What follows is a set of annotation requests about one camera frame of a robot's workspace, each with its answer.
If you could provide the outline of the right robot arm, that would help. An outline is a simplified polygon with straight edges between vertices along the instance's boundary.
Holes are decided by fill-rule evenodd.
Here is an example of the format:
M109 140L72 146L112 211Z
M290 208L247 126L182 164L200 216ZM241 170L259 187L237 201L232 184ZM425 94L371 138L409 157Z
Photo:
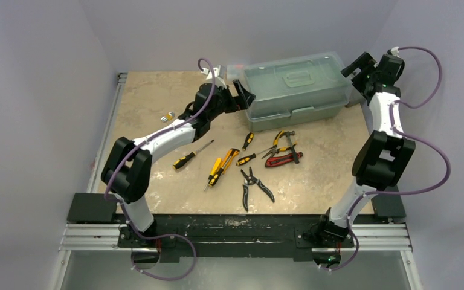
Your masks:
M392 53L376 61L364 52L341 70L366 100L373 130L353 162L350 187L312 231L321 245L343 242L352 234L350 227L360 211L373 197L398 183L416 149L416 143L402 135L398 112L401 91L395 83L404 66L404 60Z

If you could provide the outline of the green plastic tool box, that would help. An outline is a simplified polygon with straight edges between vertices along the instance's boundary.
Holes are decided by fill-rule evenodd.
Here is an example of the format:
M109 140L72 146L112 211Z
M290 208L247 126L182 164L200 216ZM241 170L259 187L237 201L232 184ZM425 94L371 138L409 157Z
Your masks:
M256 96L246 111L251 132L332 118L348 104L350 80L336 52L245 66L243 79Z

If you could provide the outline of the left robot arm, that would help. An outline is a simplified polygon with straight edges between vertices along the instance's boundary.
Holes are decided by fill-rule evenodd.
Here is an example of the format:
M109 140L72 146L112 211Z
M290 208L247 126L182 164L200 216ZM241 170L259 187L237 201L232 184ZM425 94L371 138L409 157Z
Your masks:
M199 140L221 114L248 109L256 96L239 80L233 80L233 85L237 95L227 85L202 84L195 99L170 125L134 140L121 137L113 144L101 172L101 181L106 184L105 199L113 197L120 203L135 227L132 238L139 246L149 247L156 239L151 227L154 217L144 197L152 165L175 149Z

